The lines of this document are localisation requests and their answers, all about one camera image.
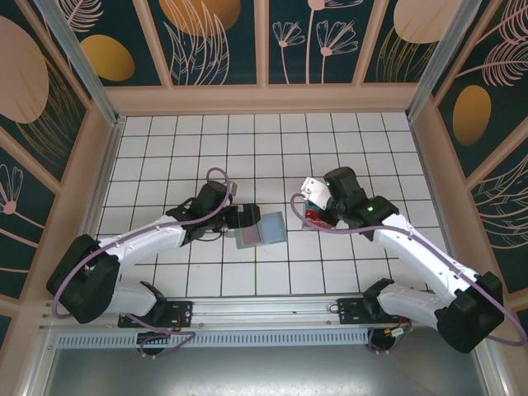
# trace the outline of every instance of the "leaf pattern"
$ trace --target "leaf pattern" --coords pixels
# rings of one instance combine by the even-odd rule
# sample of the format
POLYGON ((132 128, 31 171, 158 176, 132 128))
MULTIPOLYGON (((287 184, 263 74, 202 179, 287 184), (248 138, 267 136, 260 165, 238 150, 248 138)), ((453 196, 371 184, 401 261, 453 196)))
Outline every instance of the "leaf pattern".
POLYGON ((70 29, 87 33, 102 15, 101 0, 58 0, 70 29))

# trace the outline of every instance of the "metal frame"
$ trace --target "metal frame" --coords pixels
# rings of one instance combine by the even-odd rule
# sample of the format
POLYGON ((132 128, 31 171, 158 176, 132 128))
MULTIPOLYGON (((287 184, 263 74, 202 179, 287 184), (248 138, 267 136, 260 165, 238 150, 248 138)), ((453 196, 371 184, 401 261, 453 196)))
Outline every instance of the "metal frame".
POLYGON ((432 89, 455 53, 459 43, 464 38, 466 29, 479 10, 481 2, 482 0, 464 0, 460 2, 455 16, 445 29, 444 36, 438 42, 409 102, 408 119, 411 122, 420 114, 427 99, 429 99, 432 89))
POLYGON ((54 0, 33 0, 33 2, 38 7, 40 14, 42 14, 45 23, 47 23, 55 39, 59 42, 60 47, 68 56, 84 86, 92 95, 94 102, 99 106, 106 120, 113 125, 116 121, 116 112, 110 98, 106 95, 101 80, 93 71, 77 37, 64 19, 58 2, 54 0))

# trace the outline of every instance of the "floral wallpaper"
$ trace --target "floral wallpaper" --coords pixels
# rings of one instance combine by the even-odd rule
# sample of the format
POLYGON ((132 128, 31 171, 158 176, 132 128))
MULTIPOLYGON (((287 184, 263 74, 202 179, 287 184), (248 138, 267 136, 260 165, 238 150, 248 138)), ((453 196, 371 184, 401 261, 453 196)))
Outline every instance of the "floral wallpaper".
POLYGON ((269 83, 351 83, 372 1, 270 0, 269 83))
POLYGON ((20 298, 54 198, 0 148, 0 295, 20 298))

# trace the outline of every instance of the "purple cable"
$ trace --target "purple cable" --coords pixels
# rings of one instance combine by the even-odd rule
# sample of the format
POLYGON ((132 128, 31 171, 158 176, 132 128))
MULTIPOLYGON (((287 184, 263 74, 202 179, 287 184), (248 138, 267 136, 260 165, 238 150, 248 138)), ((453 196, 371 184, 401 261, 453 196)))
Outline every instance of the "purple cable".
POLYGON ((473 282, 468 276, 466 276, 463 273, 459 273, 459 270, 451 264, 449 260, 447 260, 445 257, 443 257, 430 243, 428 243, 426 240, 420 238, 418 235, 415 235, 414 233, 409 232, 406 229, 401 229, 399 227, 393 227, 392 225, 373 225, 370 227, 363 227, 361 229, 325 229, 323 227, 319 227, 318 225, 314 224, 310 220, 307 220, 299 211, 295 208, 295 198, 300 197, 304 198, 302 194, 293 194, 291 196, 290 200, 290 206, 293 210, 294 214, 305 224, 309 225, 310 227, 314 229, 318 229, 319 231, 323 231, 325 233, 365 233, 368 231, 376 231, 379 229, 385 229, 387 231, 394 231, 396 233, 401 233, 405 235, 409 239, 413 239, 416 242, 420 243, 424 248, 426 248, 429 252, 431 252, 434 256, 436 256, 441 262, 443 262, 451 271, 455 272, 457 276, 466 281, 468 284, 470 284, 475 290, 477 290, 487 301, 489 301, 495 308, 497 308, 501 313, 507 317, 510 322, 515 326, 516 330, 521 335, 520 341, 512 341, 512 340, 506 340, 504 338, 495 337, 495 336, 488 336, 488 340, 492 340, 495 342, 500 342, 502 344, 510 345, 512 347, 523 347, 528 342, 528 336, 526 336, 526 332, 524 328, 522 328, 521 324, 515 319, 513 314, 508 312, 506 308, 504 308, 502 305, 500 305, 486 290, 484 290, 482 287, 477 285, 475 282, 473 282))
POLYGON ((196 224, 196 223, 200 223, 202 221, 206 221, 208 219, 210 219, 211 217, 213 216, 216 216, 225 206, 225 204, 227 204, 228 200, 229 200, 229 195, 231 194, 231 181, 229 180, 229 177, 228 177, 228 174, 220 169, 219 167, 212 167, 208 172, 207 172, 207 175, 205 176, 205 178, 207 179, 207 181, 209 181, 209 175, 213 172, 213 171, 218 171, 220 173, 222 173, 222 175, 224 175, 224 180, 225 180, 225 183, 227 185, 227 191, 225 192, 225 197, 224 197, 224 200, 222 201, 222 203, 219 205, 218 208, 216 208, 215 210, 213 210, 211 213, 209 213, 208 215, 202 217, 201 219, 195 219, 195 220, 187 220, 187 221, 171 221, 169 223, 165 223, 163 225, 152 225, 150 227, 147 227, 146 229, 141 229, 140 231, 136 231, 134 233, 131 233, 130 235, 127 235, 126 237, 123 237, 121 239, 118 239, 106 246, 103 246, 99 249, 97 249, 95 252, 92 252, 90 253, 89 255, 87 255, 85 258, 83 258, 73 269, 72 271, 66 276, 66 278, 64 279, 63 283, 60 285, 59 289, 57 290, 57 293, 55 294, 55 297, 53 298, 53 305, 51 306, 51 312, 53 313, 53 316, 57 319, 66 319, 66 318, 70 318, 72 315, 71 314, 60 314, 58 312, 58 307, 59 307, 59 299, 60 299, 60 296, 62 295, 62 293, 64 292, 64 289, 66 289, 66 286, 68 286, 68 283, 73 279, 73 277, 75 276, 75 274, 77 274, 81 268, 83 268, 87 263, 90 262, 90 260, 92 260, 93 258, 99 256, 101 253, 103 252, 106 252, 107 250, 111 249, 111 248, 114 248, 114 247, 117 247, 119 246, 120 243, 125 243, 126 241, 132 239, 132 238, 135 238, 135 237, 138 237, 139 235, 143 235, 144 233, 147 233, 149 231, 153 231, 155 229, 164 229, 166 227, 173 227, 175 225, 190 225, 190 224, 196 224))

